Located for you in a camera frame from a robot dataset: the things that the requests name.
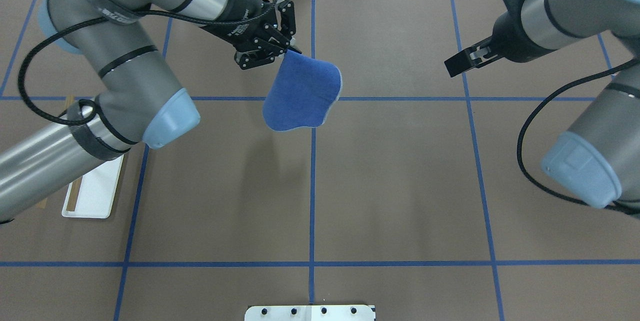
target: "blue towel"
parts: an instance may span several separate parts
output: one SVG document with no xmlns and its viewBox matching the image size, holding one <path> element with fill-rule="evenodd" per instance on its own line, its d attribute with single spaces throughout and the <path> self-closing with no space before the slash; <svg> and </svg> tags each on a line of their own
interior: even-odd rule
<svg viewBox="0 0 640 321">
<path fill-rule="evenodd" d="M 317 128 L 340 98 L 343 77 L 330 62 L 288 51 L 262 107 L 270 129 Z"/>
</svg>

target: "black wire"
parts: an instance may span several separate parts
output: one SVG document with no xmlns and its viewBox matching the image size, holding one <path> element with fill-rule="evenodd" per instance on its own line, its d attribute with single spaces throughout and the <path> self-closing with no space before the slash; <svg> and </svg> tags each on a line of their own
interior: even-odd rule
<svg viewBox="0 0 640 321">
<path fill-rule="evenodd" d="M 572 89 L 572 88 L 574 88 L 576 86 L 580 86 L 582 84 L 586 84 L 587 82 L 591 82 L 591 81 L 594 81 L 594 80 L 598 80 L 599 78 L 603 78 L 603 77 L 607 77 L 609 75 L 613 75 L 615 73 L 619 73 L 622 70 L 626 70 L 626 69 L 631 68 L 631 67 L 633 67 L 635 65 L 638 65 L 638 64 L 640 64 L 640 59 L 634 58 L 634 59 L 631 59 L 630 61 L 627 61 L 627 62 L 623 63 L 620 66 L 611 68 L 610 70 L 606 70 L 606 71 L 603 71 L 603 72 L 600 72 L 600 73 L 595 73 L 594 75 L 590 75 L 590 76 L 578 79 L 576 81 L 569 82 L 568 84 L 565 84 L 565 86 L 562 86 L 562 87 L 558 88 L 556 91 L 554 91 L 553 93 L 551 93 L 547 98 L 545 98 L 542 102 L 540 102 L 539 105 L 537 105 L 537 107 L 533 110 L 533 112 L 531 112 L 531 114 L 528 116 L 528 118 L 526 118 L 526 121 L 522 125 L 522 128 L 520 129 L 520 132 L 519 132 L 519 135 L 518 135 L 518 143 L 517 143 L 517 146 L 516 146 L 516 157 L 518 159 L 519 169 L 520 169 L 520 171 L 522 171 L 522 175 L 524 175 L 526 177 L 526 179 L 531 182 L 531 184 L 534 184 L 535 186 L 537 186 L 538 189 L 541 189 L 542 191 L 544 191 L 547 194 L 550 194 L 552 196 L 555 196 L 556 198 L 559 198 L 559 199 L 562 199 L 562 200 L 565 200 L 565 201 L 569 201 L 570 203 L 574 203 L 574 204 L 578 204 L 578 205 L 587 205 L 585 203 L 585 201 L 579 200 L 578 198 L 574 198 L 574 197 L 571 197 L 571 196 L 563 195 L 562 193 L 553 191 L 553 189 L 550 189 L 550 188 L 546 187 L 545 185 L 541 184 L 532 175 L 530 175 L 530 173 L 527 171 L 527 169 L 524 166 L 524 162 L 522 161 L 522 143 L 524 141 L 525 134 L 527 133 L 527 130 L 529 129 L 529 126 L 531 125 L 533 120 L 536 118 L 536 116 L 540 113 L 540 111 L 542 111 L 542 109 L 545 106 L 547 106 L 547 104 L 549 104 L 551 102 L 551 100 L 557 98 L 558 95 L 560 95 L 560 94 L 564 93 L 565 91 L 567 91 L 569 89 Z M 638 202 L 640 200 L 633 200 L 633 201 L 619 200 L 619 201 L 622 201 L 622 202 Z M 615 205 L 607 205 L 605 207 L 605 209 L 623 212 L 624 214 L 627 214 L 627 215 L 633 215 L 633 214 L 640 213 L 639 210 L 631 209 L 630 207 L 626 207 L 624 205 L 621 205 L 616 201 L 614 201 L 614 204 Z"/>
<path fill-rule="evenodd" d="M 140 16 L 140 17 L 147 16 L 147 15 L 165 16 L 165 17 L 168 17 L 168 18 L 176 19 L 176 20 L 182 20 L 182 21 L 187 21 L 187 22 L 190 22 L 190 23 L 196 23 L 196 24 L 202 24 L 202 25 L 237 26 L 237 25 L 245 25 L 245 24 L 251 23 L 252 21 L 256 21 L 256 20 L 262 19 L 264 16 L 269 14 L 275 8 L 276 2 L 278 2 L 278 0 L 273 0 L 273 2 L 265 9 L 265 11 L 263 11 L 258 16 L 247 18 L 245 20 L 236 20 L 236 21 L 219 21 L 219 22 L 217 22 L 217 21 L 205 20 L 203 18 L 195 18 L 195 17 L 179 15 L 177 13 L 172 13 L 172 12 L 167 12 L 167 11 L 155 11 L 155 10 L 138 11 L 138 12 L 135 12 L 135 14 Z M 60 114 L 60 116 L 54 116 L 53 114 L 50 114 L 50 113 L 47 113 L 47 112 L 43 111 L 42 109 L 40 109 L 38 106 L 35 105 L 35 103 L 32 101 L 32 98 L 30 98 L 30 96 L 28 95 L 27 90 L 26 90 L 26 86 L 25 86 L 25 81 L 26 81 L 27 70 L 29 69 L 30 64 L 34 60 L 34 57 L 39 52 L 44 50 L 44 48 L 46 48 L 47 46 L 51 45 L 55 41 L 63 38 L 64 36 L 67 36 L 67 35 L 71 34 L 72 32 L 76 32 L 76 31 L 78 31 L 80 29 L 84 29 L 85 27 L 98 25 L 98 24 L 104 23 L 106 21 L 107 21 L 107 18 L 98 17 L 98 18 L 92 18 L 90 20 L 86 20 L 84 22 L 77 23 L 75 25 L 71 25 L 71 26 L 67 27 L 64 30 L 62 30 L 60 32 L 57 32 L 56 34 L 53 34 L 53 36 L 48 37 L 46 40 L 42 41 L 41 43 L 38 43 L 34 48 L 32 48 L 29 51 L 29 53 L 27 53 L 27 55 L 24 57 L 24 59 L 22 61 L 22 65 L 20 66 L 20 71 L 18 72 L 18 82 L 17 82 L 17 84 L 18 84 L 18 92 L 20 93 L 20 98 L 22 99 L 24 104 L 31 111 L 33 111 L 35 114 L 37 114 L 41 118 L 46 119 L 46 120 L 48 120 L 48 121 L 50 121 L 52 123 L 57 123 L 57 124 L 60 124 L 60 125 L 67 125 L 67 126 L 70 126 L 70 127 L 85 125 L 86 123 L 89 123 L 91 120 L 94 119 L 94 117 L 96 116 L 96 114 L 99 111 L 98 110 L 99 106 L 93 100 L 89 100 L 89 99 L 86 99 L 86 98 L 82 98 L 82 99 L 78 100 L 78 105 L 80 105 L 80 107 L 84 107 L 84 106 L 91 107 L 91 113 L 87 117 L 82 118 L 80 120 L 66 120 L 64 118 L 61 118 L 62 116 L 64 116 L 64 114 L 66 112 L 62 112 L 62 114 Z"/>
</svg>

